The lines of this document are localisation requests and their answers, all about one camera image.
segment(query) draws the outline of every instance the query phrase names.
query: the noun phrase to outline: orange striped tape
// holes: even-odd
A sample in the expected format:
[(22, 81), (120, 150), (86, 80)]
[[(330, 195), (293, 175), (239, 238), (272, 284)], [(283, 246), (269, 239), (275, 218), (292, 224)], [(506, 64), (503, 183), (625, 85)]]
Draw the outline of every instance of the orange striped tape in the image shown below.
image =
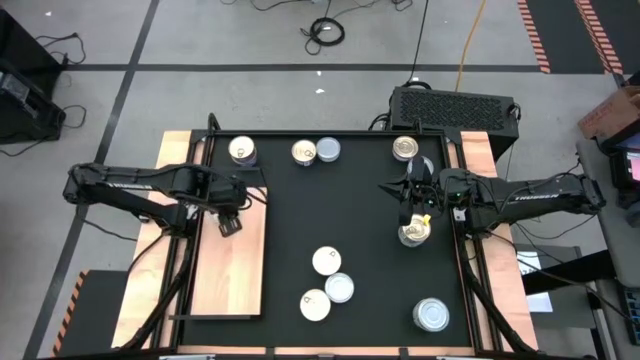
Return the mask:
[(598, 19), (598, 15), (593, 10), (593, 6), (591, 6), (591, 1), (573, 1), (578, 7), (578, 12), (582, 17), (582, 22), (584, 22), (584, 26), (587, 28), (587, 32), (591, 37), (591, 42), (593, 42), (593, 46), (600, 57), (602, 66), (604, 66), (605, 73), (613, 72), (616, 74), (622, 74), (623, 70), (620, 59), (618, 59), (618, 55), (615, 50), (613, 50), (613, 46), (611, 46), (611, 42)]
[(533, 18), (531, 17), (531, 12), (529, 11), (527, 0), (518, 0), (518, 9), (520, 9), (520, 15), (522, 15), (524, 28), (527, 30), (527, 34), (529, 35), (529, 41), (531, 41), (531, 45), (533, 45), (533, 52), (535, 53), (536, 59), (538, 60), (540, 71), (548, 74), (551, 72), (551, 68), (549, 67), (547, 54), (542, 47), (542, 42), (540, 42), (540, 37), (538, 36), (538, 31), (536, 30), (536, 25), (534, 24)]
[(69, 306), (67, 306), (67, 311), (65, 312), (64, 318), (62, 319), (62, 325), (60, 326), (60, 330), (58, 331), (58, 335), (56, 336), (56, 341), (53, 344), (51, 357), (56, 357), (58, 356), (58, 353), (60, 353), (62, 340), (67, 334), (67, 329), (69, 328), (69, 324), (71, 323), (71, 315), (73, 315), (73, 310), (76, 308), (76, 302), (78, 301), (78, 296), (80, 295), (80, 288), (82, 287), (82, 283), (84, 283), (84, 279), (87, 276), (87, 273), (88, 271), (83, 271), (78, 275), (76, 285), (73, 287), (73, 291), (71, 293)]

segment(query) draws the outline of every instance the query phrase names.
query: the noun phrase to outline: wooden table frame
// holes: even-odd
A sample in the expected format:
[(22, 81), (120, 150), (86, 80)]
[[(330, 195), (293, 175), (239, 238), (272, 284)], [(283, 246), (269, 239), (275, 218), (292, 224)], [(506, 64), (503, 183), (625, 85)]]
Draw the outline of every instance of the wooden table frame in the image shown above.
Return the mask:
[[(485, 132), (463, 132), (462, 150), (467, 169), (488, 177), (497, 176), (489, 139)], [(190, 131), (167, 131), (164, 134), (156, 167), (167, 164), (183, 163), (187, 159), (191, 139)], [(455, 146), (449, 144), (449, 158), (452, 167), (458, 166), (458, 157)], [(196, 150), (196, 159), (200, 159), (202, 146)], [(149, 198), (159, 203), (171, 203), (173, 200), (159, 193), (151, 193)], [(508, 225), (501, 225), (496, 230), (497, 234), (511, 239), (511, 231)], [(142, 224), (134, 256), (145, 249), (151, 241), (160, 234), (160, 229), (153, 223)], [(182, 261), (182, 252), (185, 242), (179, 244), (174, 269), (179, 267)], [(507, 319), (511, 327), (520, 335), (522, 340), (533, 348), (537, 348), (537, 341), (531, 322), (531, 315), (526, 300), (524, 286), (520, 277), (520, 270), (513, 247), (504, 240), (490, 237), (483, 240), (482, 249), (486, 259), (486, 271), (489, 278), (493, 301), (497, 308)], [(473, 246), (467, 246), (470, 256), (473, 256)], [(122, 301), (122, 307), (118, 316), (116, 331), (112, 346), (120, 346), (128, 341), (139, 326), (146, 320), (149, 312), (156, 305), (167, 255), (169, 253), (169, 239), (161, 240), (145, 257), (141, 258), (129, 275), (127, 287)], [(478, 273), (476, 260), (471, 261), (474, 272)], [(482, 348), (494, 350), (487, 313), (479, 300), (475, 299), (478, 327)], [(167, 309), (164, 327), (160, 334), (160, 346), (169, 346), (173, 321), (168, 317), (174, 313), (175, 299)], [(509, 345), (502, 339), (502, 346), (509, 350)], [(398, 347), (277, 347), (276, 355), (399, 355)], [(208, 353), (208, 354), (266, 354), (264, 347), (230, 347), (230, 346), (188, 346), (183, 345), (178, 349), (179, 353)], [(471, 347), (408, 347), (407, 351), (412, 356), (449, 355), (465, 356), (473, 355)]]

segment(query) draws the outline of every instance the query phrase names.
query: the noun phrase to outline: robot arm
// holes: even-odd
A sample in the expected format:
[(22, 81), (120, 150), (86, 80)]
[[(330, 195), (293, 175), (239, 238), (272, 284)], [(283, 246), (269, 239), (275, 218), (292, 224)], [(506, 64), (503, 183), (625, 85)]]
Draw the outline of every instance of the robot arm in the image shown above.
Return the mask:
[(597, 214), (606, 201), (598, 184), (584, 175), (561, 173), (544, 180), (508, 182), (465, 169), (444, 169), (436, 176), (413, 159), (407, 174), (380, 187), (401, 203), (400, 225), (413, 213), (463, 211), (465, 230), (482, 233), (557, 211)]
[(466, 208), (466, 228), (471, 233), (557, 211), (593, 215), (606, 204), (594, 180), (571, 173), (508, 182), (463, 169), (445, 169), (438, 175), (438, 187), (449, 204)]
[[(159, 204), (126, 190), (158, 191), (181, 203)], [(172, 235), (188, 235), (187, 205), (217, 213), (220, 231), (242, 228), (238, 211), (247, 200), (243, 181), (204, 166), (167, 165), (160, 169), (78, 164), (69, 170), (64, 198), (78, 205), (102, 203), (155, 221)]]

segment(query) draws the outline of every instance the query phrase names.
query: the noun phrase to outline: yellow cable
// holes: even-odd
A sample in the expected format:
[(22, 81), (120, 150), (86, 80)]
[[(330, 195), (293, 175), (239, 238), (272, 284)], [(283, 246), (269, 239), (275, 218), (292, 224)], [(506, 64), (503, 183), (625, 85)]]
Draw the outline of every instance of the yellow cable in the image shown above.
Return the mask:
[(462, 68), (464, 67), (464, 58), (467, 57), (467, 49), (469, 48), (469, 44), (471, 43), (471, 37), (473, 37), (473, 32), (476, 31), (476, 26), (480, 21), (480, 17), (482, 16), (482, 11), (484, 10), (484, 6), (487, 4), (487, 0), (482, 0), (482, 4), (480, 4), (480, 9), (478, 9), (478, 14), (476, 15), (476, 19), (473, 21), (473, 27), (471, 28), (471, 32), (467, 37), (467, 42), (464, 44), (464, 50), (462, 51), (462, 59), (460, 59), (460, 67), (458, 68), (458, 80), (456, 80), (456, 92), (458, 92), (458, 87), (460, 86), (460, 80), (462, 79)]

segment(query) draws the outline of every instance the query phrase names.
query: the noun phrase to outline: white can lid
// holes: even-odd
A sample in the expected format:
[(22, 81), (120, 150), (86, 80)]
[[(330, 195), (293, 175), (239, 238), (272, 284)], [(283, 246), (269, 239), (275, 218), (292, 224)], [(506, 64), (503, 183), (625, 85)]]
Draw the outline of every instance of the white can lid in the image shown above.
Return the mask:
[(340, 156), (340, 143), (332, 137), (318, 140), (316, 144), (318, 157), (322, 161), (334, 161)]
[(324, 291), (329, 299), (335, 303), (347, 302), (353, 296), (353, 280), (347, 274), (335, 273), (327, 279)]
[(331, 246), (323, 246), (313, 254), (312, 263), (313, 268), (316, 269), (320, 275), (329, 276), (335, 274), (338, 269), (340, 269), (342, 257), (338, 250)]
[(329, 310), (331, 301), (322, 290), (311, 289), (300, 299), (300, 311), (307, 320), (320, 321), (329, 315)]
[(253, 154), (255, 145), (248, 136), (237, 136), (229, 143), (229, 154), (236, 159), (245, 159)]
[(449, 309), (438, 299), (425, 299), (418, 309), (418, 319), (426, 330), (441, 331), (449, 324)]

